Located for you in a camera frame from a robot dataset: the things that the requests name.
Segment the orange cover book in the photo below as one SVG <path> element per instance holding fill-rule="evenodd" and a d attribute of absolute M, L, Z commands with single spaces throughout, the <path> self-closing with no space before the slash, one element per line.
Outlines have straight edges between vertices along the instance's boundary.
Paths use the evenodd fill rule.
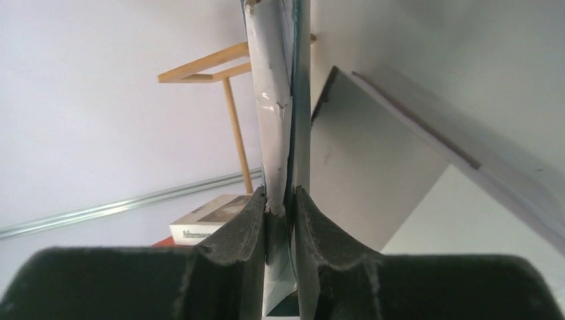
<path fill-rule="evenodd" d="M 175 241 L 172 237 L 167 237 L 157 243 L 151 245 L 151 247 L 175 247 Z"/>

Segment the coffee cover white book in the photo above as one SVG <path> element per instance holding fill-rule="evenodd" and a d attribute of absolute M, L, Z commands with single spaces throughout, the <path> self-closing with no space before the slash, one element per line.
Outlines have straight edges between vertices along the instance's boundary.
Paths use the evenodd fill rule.
<path fill-rule="evenodd" d="M 169 227 L 175 245 L 194 246 L 238 215 L 251 194 L 224 194 L 173 221 Z"/>

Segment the wooden book rack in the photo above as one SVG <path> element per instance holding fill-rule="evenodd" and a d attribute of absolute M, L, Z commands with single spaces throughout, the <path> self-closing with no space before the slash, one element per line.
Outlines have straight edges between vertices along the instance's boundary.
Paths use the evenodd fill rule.
<path fill-rule="evenodd" d="M 247 42 L 237 43 L 236 45 L 201 57 L 200 59 L 165 71 L 157 76 L 157 80 L 159 83 L 222 83 L 245 189 L 247 193 L 252 193 L 253 184 L 251 181 L 251 172 L 235 106 L 233 89 L 231 87 L 231 78 L 251 72 L 251 63 L 242 63 L 216 73 L 206 72 L 209 69 L 244 57 L 249 57 L 249 44 Z"/>

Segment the teal Humor book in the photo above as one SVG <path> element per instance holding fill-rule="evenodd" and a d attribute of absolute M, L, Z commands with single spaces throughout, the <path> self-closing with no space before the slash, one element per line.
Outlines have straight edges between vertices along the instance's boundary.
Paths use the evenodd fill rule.
<path fill-rule="evenodd" d="M 308 187 L 309 1 L 243 1 L 265 187 L 266 267 L 262 314 L 296 289 L 293 201 Z"/>

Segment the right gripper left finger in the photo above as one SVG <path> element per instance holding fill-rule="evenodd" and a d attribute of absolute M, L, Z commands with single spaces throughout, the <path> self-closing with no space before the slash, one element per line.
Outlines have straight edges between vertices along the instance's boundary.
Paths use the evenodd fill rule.
<path fill-rule="evenodd" d="M 266 192 L 193 247 L 52 247 L 1 299 L 2 319 L 260 319 Z"/>

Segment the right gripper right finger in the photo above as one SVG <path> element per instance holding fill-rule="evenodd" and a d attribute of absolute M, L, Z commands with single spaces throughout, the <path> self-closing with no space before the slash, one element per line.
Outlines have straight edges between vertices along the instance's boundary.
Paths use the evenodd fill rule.
<path fill-rule="evenodd" d="M 562 319 L 541 274 L 511 255 L 383 255 L 294 196 L 302 319 Z"/>

